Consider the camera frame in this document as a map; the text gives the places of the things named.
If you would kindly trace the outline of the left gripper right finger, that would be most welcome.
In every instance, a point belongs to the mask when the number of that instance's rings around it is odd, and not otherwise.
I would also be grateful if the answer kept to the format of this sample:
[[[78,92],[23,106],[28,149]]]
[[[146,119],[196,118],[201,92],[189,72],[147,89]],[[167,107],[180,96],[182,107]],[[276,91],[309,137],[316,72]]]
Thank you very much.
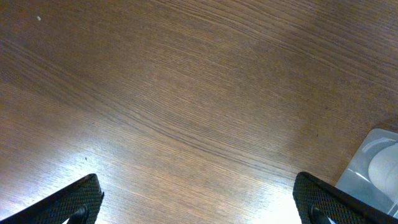
[[[295,178],[293,198],[304,224],[397,224],[397,219],[309,174]]]

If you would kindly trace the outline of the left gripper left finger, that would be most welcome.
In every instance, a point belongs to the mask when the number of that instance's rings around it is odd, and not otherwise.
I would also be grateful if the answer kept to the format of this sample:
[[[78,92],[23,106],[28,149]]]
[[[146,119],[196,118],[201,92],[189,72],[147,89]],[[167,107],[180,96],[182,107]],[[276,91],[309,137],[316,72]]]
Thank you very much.
[[[96,174],[88,174],[1,223],[94,224],[104,198]]]

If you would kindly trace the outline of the cream cup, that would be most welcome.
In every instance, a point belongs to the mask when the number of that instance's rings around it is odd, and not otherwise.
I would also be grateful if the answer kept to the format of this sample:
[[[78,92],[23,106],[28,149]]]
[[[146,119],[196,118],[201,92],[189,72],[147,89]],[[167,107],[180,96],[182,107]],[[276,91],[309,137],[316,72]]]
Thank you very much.
[[[368,174],[373,185],[391,201],[397,200],[397,144],[378,152],[369,164]]]

